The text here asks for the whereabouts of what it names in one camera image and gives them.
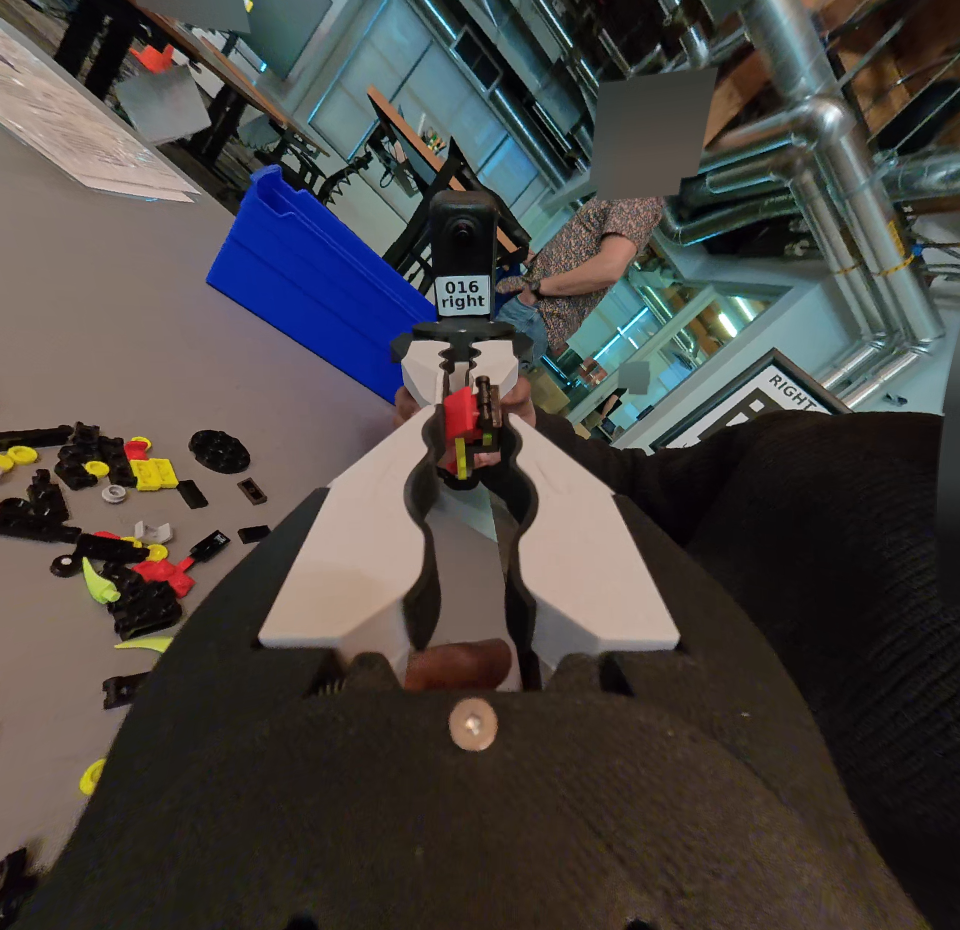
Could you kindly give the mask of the black round lego plate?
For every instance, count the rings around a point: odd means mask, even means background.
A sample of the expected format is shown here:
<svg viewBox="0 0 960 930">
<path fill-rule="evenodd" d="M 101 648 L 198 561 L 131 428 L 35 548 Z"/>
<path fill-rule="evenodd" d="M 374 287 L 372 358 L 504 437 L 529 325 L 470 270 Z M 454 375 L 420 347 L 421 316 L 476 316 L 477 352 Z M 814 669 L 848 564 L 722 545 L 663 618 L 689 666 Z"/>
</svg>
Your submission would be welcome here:
<svg viewBox="0 0 960 930">
<path fill-rule="evenodd" d="M 251 455 L 241 440 L 224 431 L 200 430 L 188 441 L 188 449 L 203 467 L 222 475 L 246 471 Z"/>
</svg>

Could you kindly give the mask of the blue plastic bin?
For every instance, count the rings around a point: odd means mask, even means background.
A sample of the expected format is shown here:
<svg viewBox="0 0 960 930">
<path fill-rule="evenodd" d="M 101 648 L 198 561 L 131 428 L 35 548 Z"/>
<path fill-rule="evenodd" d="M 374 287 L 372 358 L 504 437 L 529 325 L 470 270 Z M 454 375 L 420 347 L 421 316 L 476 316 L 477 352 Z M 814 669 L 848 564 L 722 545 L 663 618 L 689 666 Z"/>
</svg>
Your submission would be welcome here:
<svg viewBox="0 0 960 930">
<path fill-rule="evenodd" d="M 392 341 L 435 319 L 426 297 L 279 166 L 252 175 L 207 283 L 388 402 L 402 385 Z"/>
</svg>

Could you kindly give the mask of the person's left hand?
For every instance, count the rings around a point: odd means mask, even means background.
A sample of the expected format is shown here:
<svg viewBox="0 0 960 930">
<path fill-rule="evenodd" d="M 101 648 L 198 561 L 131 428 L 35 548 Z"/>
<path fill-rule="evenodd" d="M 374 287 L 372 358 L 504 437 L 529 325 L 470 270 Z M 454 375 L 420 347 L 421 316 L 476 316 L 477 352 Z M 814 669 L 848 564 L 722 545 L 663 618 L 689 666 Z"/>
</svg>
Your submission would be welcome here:
<svg viewBox="0 0 960 930">
<path fill-rule="evenodd" d="M 500 638 L 445 644 L 411 653 L 403 687 L 410 692 L 494 691 L 511 667 L 510 648 Z"/>
</svg>

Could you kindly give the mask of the pile of loose lego pieces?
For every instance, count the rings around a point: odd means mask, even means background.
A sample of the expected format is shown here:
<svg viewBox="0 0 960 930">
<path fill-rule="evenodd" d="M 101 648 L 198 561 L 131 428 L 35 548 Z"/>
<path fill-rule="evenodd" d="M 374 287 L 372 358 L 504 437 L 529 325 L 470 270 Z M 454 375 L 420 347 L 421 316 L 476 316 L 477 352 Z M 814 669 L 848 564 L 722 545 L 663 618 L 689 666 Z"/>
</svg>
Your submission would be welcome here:
<svg viewBox="0 0 960 930">
<path fill-rule="evenodd" d="M 70 525 L 64 488 L 78 492 L 101 480 L 107 481 L 102 499 L 110 505 L 124 503 L 130 492 L 168 490 L 177 490 L 191 509 L 204 508 L 208 501 L 194 481 L 178 478 L 169 458 L 151 456 L 153 444 L 147 436 L 124 441 L 82 422 L 2 433 L 2 475 L 34 464 L 40 449 L 52 447 L 58 447 L 53 475 L 37 468 L 25 497 L 2 500 L 2 540 L 68 547 L 69 552 L 52 559 L 50 573 L 83 580 L 89 598 L 108 614 L 118 647 L 161 655 L 172 638 L 154 635 L 182 621 L 182 601 L 196 586 L 191 569 L 223 552 L 230 538 L 215 530 L 185 558 L 172 562 L 166 546 L 173 540 L 169 525 L 150 528 L 140 521 L 128 535 Z M 23 845 L 2 857 L 2 928 L 15 923 L 40 882 L 31 856 Z"/>
</svg>

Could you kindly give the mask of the black office chair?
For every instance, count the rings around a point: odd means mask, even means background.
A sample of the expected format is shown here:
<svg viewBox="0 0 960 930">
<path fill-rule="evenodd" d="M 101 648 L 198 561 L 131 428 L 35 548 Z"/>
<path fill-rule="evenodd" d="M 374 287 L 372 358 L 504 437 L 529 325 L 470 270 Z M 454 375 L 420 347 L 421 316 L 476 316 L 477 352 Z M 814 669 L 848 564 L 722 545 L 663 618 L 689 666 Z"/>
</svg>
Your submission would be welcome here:
<svg viewBox="0 0 960 930">
<path fill-rule="evenodd" d="M 375 157 L 364 149 L 328 175 L 317 162 L 320 147 L 292 128 L 282 129 L 268 115 L 259 115 L 240 126 L 238 138 L 262 167 L 278 167 L 282 179 L 294 191 L 306 191 L 324 206 L 342 197 L 344 188 L 368 169 Z"/>
</svg>

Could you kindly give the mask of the red yellow black lego assembly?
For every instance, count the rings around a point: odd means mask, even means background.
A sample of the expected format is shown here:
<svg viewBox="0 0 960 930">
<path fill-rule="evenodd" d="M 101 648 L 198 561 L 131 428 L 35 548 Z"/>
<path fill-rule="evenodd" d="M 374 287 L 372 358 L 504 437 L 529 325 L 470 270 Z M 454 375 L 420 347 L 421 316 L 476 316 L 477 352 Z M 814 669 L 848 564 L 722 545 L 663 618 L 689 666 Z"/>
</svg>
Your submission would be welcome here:
<svg viewBox="0 0 960 930">
<path fill-rule="evenodd" d="M 498 455 L 501 449 L 500 388 L 486 376 L 446 396 L 442 403 L 445 447 L 438 464 L 450 489 L 466 492 L 479 483 L 478 456 Z"/>
</svg>

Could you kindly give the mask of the black frame wooden top desk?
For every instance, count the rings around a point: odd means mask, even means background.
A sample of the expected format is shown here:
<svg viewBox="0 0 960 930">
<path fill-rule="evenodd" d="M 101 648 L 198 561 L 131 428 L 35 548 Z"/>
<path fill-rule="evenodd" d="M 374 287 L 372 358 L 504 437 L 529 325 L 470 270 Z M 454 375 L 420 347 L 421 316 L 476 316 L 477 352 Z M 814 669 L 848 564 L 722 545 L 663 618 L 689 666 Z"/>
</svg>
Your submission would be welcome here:
<svg viewBox="0 0 960 930">
<path fill-rule="evenodd" d="M 510 266 L 527 259 L 531 238 L 522 227 L 504 199 L 480 182 L 459 148 L 452 156 L 438 156 L 400 115 L 399 110 L 375 86 L 366 89 L 377 128 L 368 143 L 373 146 L 387 142 L 398 144 L 403 159 L 394 161 L 389 169 L 396 180 L 406 168 L 413 180 L 420 202 L 401 235 L 394 241 L 384 258 L 396 271 L 406 274 L 418 261 L 428 245 L 427 216 L 430 201 L 439 192 L 451 190 L 460 193 L 486 193 L 494 201 L 498 212 L 496 231 L 496 264 Z"/>
<path fill-rule="evenodd" d="M 140 7 L 135 0 L 78 0 L 54 62 L 77 79 L 91 59 L 83 85 L 94 98 L 105 101 L 138 40 L 158 50 L 172 46 L 189 64 L 203 68 L 221 84 L 207 108 L 209 126 L 186 143 L 186 150 L 205 168 L 215 167 L 248 107 L 267 116 L 283 148 L 301 141 L 313 154 L 330 156 L 317 134 L 265 96 L 221 49 L 183 24 Z"/>
</svg>

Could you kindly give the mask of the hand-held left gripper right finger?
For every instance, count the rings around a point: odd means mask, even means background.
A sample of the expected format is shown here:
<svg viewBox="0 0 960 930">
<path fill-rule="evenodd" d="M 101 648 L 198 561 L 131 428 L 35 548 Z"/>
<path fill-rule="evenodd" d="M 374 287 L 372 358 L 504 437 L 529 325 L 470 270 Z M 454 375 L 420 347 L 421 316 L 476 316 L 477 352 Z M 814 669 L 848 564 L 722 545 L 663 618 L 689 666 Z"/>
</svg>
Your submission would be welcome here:
<svg viewBox="0 0 960 930">
<path fill-rule="evenodd" d="M 678 627 L 614 492 L 521 419 L 504 433 L 504 499 L 518 524 L 506 621 L 522 657 L 674 650 Z"/>
</svg>

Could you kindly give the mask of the person's right hand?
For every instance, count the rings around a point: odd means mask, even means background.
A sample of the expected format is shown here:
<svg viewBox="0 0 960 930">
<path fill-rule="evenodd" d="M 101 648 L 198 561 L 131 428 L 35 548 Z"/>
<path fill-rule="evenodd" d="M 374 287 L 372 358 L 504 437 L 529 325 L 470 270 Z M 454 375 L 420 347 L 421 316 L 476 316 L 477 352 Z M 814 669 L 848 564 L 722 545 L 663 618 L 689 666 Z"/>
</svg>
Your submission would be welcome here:
<svg viewBox="0 0 960 930">
<path fill-rule="evenodd" d="M 524 375 L 519 375 L 515 386 L 509 392 L 501 395 L 500 405 L 505 414 L 518 416 L 528 425 L 536 426 L 536 412 L 532 400 L 531 385 Z M 404 385 L 395 393 L 393 406 L 392 426 L 394 429 L 400 428 L 421 410 L 421 405 L 417 399 Z"/>
</svg>

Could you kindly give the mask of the framed black white marker sign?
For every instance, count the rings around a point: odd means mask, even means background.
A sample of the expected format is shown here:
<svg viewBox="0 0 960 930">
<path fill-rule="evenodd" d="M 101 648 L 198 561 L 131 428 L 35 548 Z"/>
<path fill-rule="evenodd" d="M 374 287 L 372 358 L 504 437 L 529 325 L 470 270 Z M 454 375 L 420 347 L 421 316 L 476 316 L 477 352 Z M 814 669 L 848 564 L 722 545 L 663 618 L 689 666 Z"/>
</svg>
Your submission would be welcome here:
<svg viewBox="0 0 960 930">
<path fill-rule="evenodd" d="M 651 451 L 700 444 L 717 432 L 780 411 L 842 416 L 851 409 L 777 348 L 770 349 L 660 435 Z"/>
</svg>

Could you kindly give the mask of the silver ceiling pipes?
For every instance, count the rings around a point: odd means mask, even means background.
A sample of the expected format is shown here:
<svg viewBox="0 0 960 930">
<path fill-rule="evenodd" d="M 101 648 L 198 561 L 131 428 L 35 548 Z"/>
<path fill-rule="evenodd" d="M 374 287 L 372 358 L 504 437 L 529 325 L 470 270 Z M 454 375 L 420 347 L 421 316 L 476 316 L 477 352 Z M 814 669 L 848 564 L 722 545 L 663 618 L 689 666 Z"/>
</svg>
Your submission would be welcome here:
<svg viewBox="0 0 960 930">
<path fill-rule="evenodd" d="M 802 0 L 749 0 L 738 14 L 786 107 L 703 153 L 710 192 L 776 182 L 809 227 L 859 333 L 821 377 L 853 411 L 879 410 L 934 356 L 945 326 L 903 219 Z"/>
</svg>

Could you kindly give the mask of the plastic covered paper sheet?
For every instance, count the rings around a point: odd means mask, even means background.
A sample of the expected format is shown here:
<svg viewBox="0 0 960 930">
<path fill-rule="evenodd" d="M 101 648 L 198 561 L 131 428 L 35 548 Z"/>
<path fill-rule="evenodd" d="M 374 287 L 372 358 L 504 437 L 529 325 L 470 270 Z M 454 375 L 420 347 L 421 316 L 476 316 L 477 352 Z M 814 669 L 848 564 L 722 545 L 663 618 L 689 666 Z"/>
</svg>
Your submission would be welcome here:
<svg viewBox="0 0 960 930">
<path fill-rule="evenodd" d="M 6 31 L 1 124 L 83 186 L 147 201 L 191 203 L 200 191 Z"/>
</svg>

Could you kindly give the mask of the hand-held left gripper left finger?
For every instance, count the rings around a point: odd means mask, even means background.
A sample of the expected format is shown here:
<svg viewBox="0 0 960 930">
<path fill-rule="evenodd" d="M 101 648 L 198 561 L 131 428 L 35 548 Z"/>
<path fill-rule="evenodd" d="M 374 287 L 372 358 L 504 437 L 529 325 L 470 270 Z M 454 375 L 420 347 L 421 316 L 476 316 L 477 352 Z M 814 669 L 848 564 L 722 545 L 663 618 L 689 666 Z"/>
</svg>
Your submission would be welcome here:
<svg viewBox="0 0 960 930">
<path fill-rule="evenodd" d="M 439 491 L 437 407 L 420 409 L 333 480 L 258 634 L 272 649 L 412 652 L 441 610 L 426 515 Z"/>
</svg>

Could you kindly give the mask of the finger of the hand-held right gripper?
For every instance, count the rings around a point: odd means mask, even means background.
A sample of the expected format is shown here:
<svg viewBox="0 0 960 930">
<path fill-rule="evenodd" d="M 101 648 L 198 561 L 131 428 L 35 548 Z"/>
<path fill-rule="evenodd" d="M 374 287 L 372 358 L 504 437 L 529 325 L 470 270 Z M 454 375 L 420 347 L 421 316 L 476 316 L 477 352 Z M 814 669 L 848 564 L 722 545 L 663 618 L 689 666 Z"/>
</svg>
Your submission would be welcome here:
<svg viewBox="0 0 960 930">
<path fill-rule="evenodd" d="M 454 367 L 449 345 L 409 345 L 400 365 L 404 387 L 418 407 L 443 404 Z"/>
<path fill-rule="evenodd" d="M 519 359 L 513 347 L 472 347 L 470 349 L 468 384 L 474 396 L 479 394 L 477 380 L 485 377 L 492 388 L 497 388 L 498 399 L 502 401 L 516 386 L 519 376 Z"/>
</svg>

